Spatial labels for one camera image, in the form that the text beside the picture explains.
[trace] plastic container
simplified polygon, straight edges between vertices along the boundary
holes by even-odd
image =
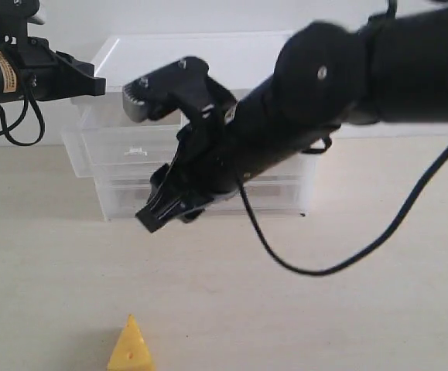
[[[145,204],[149,178],[171,162],[176,134],[186,118],[176,112],[162,121],[132,123],[122,108],[122,87],[185,56],[198,56],[210,75],[237,99],[272,73],[291,32],[241,32],[164,36],[113,36],[95,56],[96,76],[107,78],[104,97],[77,97],[81,118],[63,129],[76,176],[93,177],[106,220],[132,218]],[[297,155],[249,183],[257,210],[306,213],[313,190],[316,157]],[[210,213],[244,212],[236,197]]]

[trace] yellow cheese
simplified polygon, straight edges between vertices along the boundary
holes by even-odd
[[[118,338],[107,371],[155,371],[152,357],[133,315]]]

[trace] screw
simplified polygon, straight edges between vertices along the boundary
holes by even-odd
[[[141,85],[144,88],[147,88],[149,86],[148,79],[146,77],[140,77],[138,80],[138,84]]]
[[[327,78],[328,69],[325,66],[321,66],[318,70],[318,80],[325,80]]]

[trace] white wall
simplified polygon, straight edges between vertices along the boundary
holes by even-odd
[[[424,0],[399,1],[401,13],[431,7]],[[355,29],[371,13],[384,8],[384,0],[48,0],[48,23],[30,26],[30,34],[49,39],[52,49],[70,53],[80,60],[91,60],[111,34],[298,29],[314,19],[334,20]],[[61,143],[61,125],[77,120],[75,108],[67,100],[41,107],[47,123],[43,143]],[[19,104],[10,104],[9,121],[19,111]],[[383,127],[373,130],[363,133],[394,133],[393,129],[387,131]],[[396,129],[396,133],[414,133],[414,130],[402,128]],[[441,133],[448,128],[425,130]],[[30,114],[15,136],[30,141],[36,133],[36,119]],[[360,134],[350,128],[344,133]],[[7,143],[0,139],[0,145]]]

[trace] table surface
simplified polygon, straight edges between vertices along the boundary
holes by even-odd
[[[262,217],[326,267],[391,221],[447,137],[338,141],[306,218]],[[105,223],[61,147],[0,148],[0,370],[98,371],[138,319],[159,371],[448,369],[448,165],[384,248],[334,277],[276,266],[244,217]]]

